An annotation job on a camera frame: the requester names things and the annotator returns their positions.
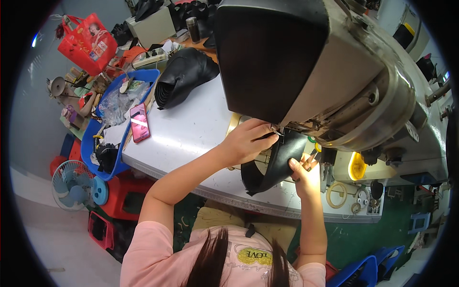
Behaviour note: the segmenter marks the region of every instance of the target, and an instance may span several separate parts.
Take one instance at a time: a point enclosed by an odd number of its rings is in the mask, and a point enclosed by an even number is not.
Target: sewing machine
[[[281,135],[313,137],[321,172],[335,180],[446,181],[440,93],[364,6],[351,4],[223,0],[214,34],[228,109],[268,121]],[[368,165],[357,181],[348,175],[352,152]]]

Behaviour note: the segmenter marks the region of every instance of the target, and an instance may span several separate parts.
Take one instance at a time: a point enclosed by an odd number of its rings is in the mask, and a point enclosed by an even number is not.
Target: pink t-shirt
[[[222,278],[226,286],[267,286],[271,268],[271,245],[258,233],[245,237],[246,228],[228,228],[228,249]],[[212,235],[220,226],[211,227]],[[155,221],[143,221],[135,229],[131,245],[123,259],[120,286],[180,286],[191,272],[206,240],[207,230],[194,230],[182,251],[173,253],[173,237],[167,227]],[[289,264],[290,286],[325,286],[325,266],[309,263],[295,270]]]

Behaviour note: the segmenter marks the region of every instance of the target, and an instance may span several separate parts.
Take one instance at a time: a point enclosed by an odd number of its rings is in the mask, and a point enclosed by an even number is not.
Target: green floor
[[[409,260],[410,254],[406,249],[414,239],[414,234],[408,235],[411,229],[411,214],[428,212],[431,201],[424,201],[423,205],[413,205],[414,190],[406,188],[403,201],[399,197],[389,198],[384,201],[382,218],[375,224],[349,224],[326,223],[328,236],[327,260],[336,268],[342,269],[347,264],[363,259],[373,254],[381,247],[394,247],[405,245],[405,251],[394,266],[401,267]],[[174,252],[182,249],[189,241],[191,228],[200,207],[205,199],[194,194],[189,194],[175,206],[174,211]],[[294,251],[299,246],[300,228],[298,228],[291,244],[287,257],[290,262],[296,259]]]

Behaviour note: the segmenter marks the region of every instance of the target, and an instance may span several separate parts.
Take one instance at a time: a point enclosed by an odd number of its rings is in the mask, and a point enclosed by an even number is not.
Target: dark hair
[[[274,240],[273,264],[269,271],[269,287],[289,287],[288,262],[285,252]],[[228,254],[228,229],[222,227],[217,236],[212,239],[208,230],[206,241],[196,258],[193,269],[182,287],[219,287],[222,281],[223,267]],[[224,286],[228,278],[223,279],[221,286]]]
[[[91,32],[91,30],[89,29],[91,26],[95,26],[95,29],[96,29],[97,31],[99,31],[100,28],[99,28],[99,25],[97,25],[97,23],[91,23],[91,24],[89,24],[89,26],[88,26],[89,33],[91,33],[91,36],[94,36],[95,33]]]

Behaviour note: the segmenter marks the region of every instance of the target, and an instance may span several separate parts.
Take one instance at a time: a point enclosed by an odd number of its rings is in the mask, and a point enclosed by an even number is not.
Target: gray machine
[[[229,110],[314,136],[325,166],[337,152],[382,160],[396,171],[377,178],[386,186],[446,181],[439,93],[349,2],[223,0],[215,39]]]

